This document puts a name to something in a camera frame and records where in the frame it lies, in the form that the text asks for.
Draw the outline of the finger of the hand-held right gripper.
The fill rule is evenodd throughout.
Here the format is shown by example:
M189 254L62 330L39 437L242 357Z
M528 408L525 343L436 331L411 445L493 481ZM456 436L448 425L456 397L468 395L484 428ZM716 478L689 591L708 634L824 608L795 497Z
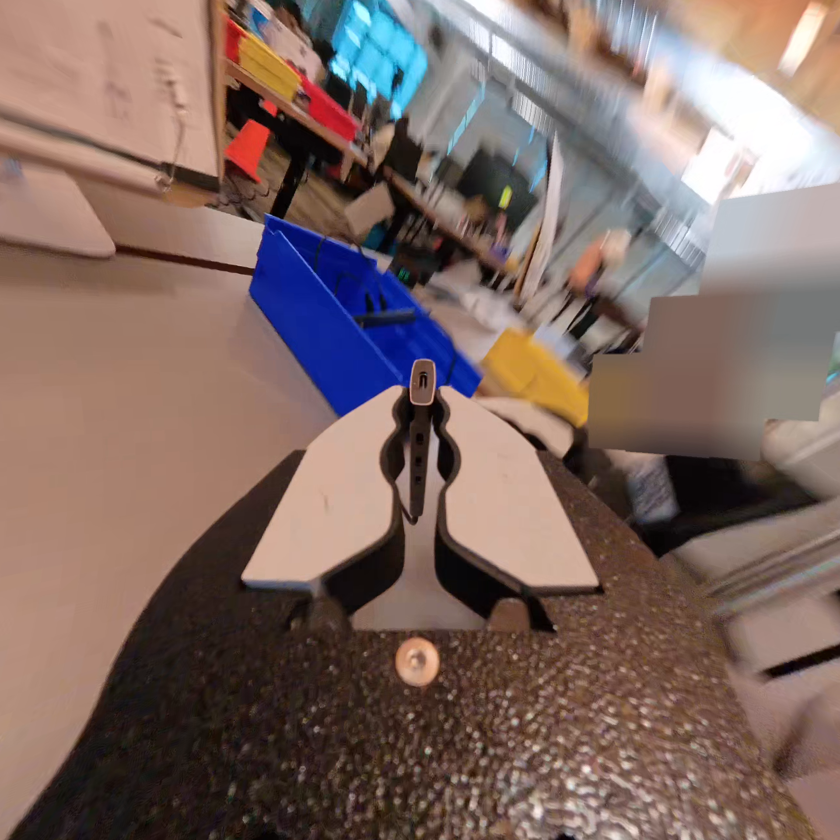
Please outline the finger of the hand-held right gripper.
M482 396L480 404L515 427L535 448L557 458L571 457L580 446L580 431L571 421L535 403L510 396Z

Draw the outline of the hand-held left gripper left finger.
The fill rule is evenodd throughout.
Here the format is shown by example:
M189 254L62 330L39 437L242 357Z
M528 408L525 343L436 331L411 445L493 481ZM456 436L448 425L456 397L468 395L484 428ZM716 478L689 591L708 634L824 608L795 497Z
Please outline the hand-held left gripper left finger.
M391 386L309 445L241 574L244 586L328 597L353 615L396 583L405 404L406 390Z

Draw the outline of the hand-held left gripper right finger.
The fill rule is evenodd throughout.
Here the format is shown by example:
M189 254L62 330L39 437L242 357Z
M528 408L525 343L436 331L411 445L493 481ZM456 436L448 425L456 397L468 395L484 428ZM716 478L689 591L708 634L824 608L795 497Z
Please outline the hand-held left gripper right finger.
M601 583L538 450L448 385L434 431L437 581L486 629L556 632L543 600L597 594Z

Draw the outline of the grey usb hub adapter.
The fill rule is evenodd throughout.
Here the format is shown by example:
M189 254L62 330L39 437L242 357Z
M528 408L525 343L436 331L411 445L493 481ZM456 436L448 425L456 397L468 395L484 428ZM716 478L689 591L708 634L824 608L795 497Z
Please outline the grey usb hub adapter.
M416 525L424 514L429 447L437 396L435 362L418 359L413 363L405 411L407 497L403 514Z

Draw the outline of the blue plastic bin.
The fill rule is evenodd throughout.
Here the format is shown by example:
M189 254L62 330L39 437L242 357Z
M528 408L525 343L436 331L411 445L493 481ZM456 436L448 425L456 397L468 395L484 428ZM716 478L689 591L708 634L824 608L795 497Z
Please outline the blue plastic bin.
M477 368L411 292L349 245L266 216L249 294L333 411L408 387L413 363L473 396Z

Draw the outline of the grey desk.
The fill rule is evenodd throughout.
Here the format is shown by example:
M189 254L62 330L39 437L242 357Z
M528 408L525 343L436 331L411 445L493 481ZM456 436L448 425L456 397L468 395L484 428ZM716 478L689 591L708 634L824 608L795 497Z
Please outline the grey desk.
M416 836L450 686L241 574L338 418L238 274L2 247L2 838Z

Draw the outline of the yellow plastic bin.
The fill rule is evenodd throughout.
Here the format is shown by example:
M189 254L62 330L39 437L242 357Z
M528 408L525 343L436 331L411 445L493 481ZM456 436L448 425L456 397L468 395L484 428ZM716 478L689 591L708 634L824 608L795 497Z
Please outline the yellow plastic bin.
M530 333L504 329L481 359L480 366L509 396L541 407L573 427L587 425L590 405L587 380Z

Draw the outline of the black monitor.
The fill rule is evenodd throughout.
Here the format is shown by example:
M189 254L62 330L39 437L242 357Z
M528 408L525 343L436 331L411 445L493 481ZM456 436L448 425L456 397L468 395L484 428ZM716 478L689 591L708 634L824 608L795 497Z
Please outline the black monitor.
M501 211L512 228L518 227L538 202L526 176L498 152L480 146L469 160L455 188L464 198L482 197L491 211Z

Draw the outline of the long wooden table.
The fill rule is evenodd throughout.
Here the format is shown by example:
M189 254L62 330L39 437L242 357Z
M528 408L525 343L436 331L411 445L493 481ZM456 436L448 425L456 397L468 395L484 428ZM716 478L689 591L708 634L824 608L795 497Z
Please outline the long wooden table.
M227 77L254 91L262 99L272 102L277 107L278 112L298 123L304 130L316 134L322 141L342 154L348 155L354 161L364 163L364 155L352 143L343 139L336 132L322 126L293 101L283 98L277 91L267 87L238 63L223 58L223 70ZM505 259L495 257L489 248L483 248L480 239L476 236L461 235L457 227L440 215L435 206L427 200L431 196L430 190L422 194L406 178L390 171L386 173L386 180L421 216L436 227L442 236L455 242L458 248L470 252L481 265L488 268L494 275L516 276L520 270L525 270L524 260L518 266L511 267Z

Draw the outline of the orange traffic cone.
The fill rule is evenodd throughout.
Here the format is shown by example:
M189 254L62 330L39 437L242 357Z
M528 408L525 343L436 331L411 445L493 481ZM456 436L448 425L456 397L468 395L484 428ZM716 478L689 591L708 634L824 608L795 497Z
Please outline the orange traffic cone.
M270 135L267 126L249 119L226 147L225 164L253 183L260 184L259 163L266 151Z

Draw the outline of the red plastic bin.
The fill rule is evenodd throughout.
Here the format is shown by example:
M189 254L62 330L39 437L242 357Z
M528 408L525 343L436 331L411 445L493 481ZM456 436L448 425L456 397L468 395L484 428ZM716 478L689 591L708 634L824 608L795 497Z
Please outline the red plastic bin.
M349 143L355 141L357 133L361 130L361 123L347 108L306 77L301 78L301 89L309 99L309 116L316 123L337 134L342 140Z

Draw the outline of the blue lit screen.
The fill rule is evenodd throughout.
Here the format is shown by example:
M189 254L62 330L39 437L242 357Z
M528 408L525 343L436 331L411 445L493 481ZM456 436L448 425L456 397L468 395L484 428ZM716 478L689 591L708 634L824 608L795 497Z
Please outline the blue lit screen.
M428 58L388 4L343 2L332 47L332 74L351 88L362 85L368 102L384 98L392 118L401 118L426 76Z

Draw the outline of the stack of yellow bins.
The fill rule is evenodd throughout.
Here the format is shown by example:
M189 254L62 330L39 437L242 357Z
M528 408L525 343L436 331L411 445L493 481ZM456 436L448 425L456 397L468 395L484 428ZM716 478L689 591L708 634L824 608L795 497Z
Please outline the stack of yellow bins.
M290 102L301 88L301 77L285 60L278 57L258 36L239 26L231 18L226 21L225 55L227 60L248 73Z

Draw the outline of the white folding laptop stand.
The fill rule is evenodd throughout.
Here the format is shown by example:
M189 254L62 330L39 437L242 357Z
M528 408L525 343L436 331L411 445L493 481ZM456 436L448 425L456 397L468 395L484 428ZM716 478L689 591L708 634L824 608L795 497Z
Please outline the white folding laptop stand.
M186 207L224 175L224 3L1 2L1 237L98 259L82 178Z

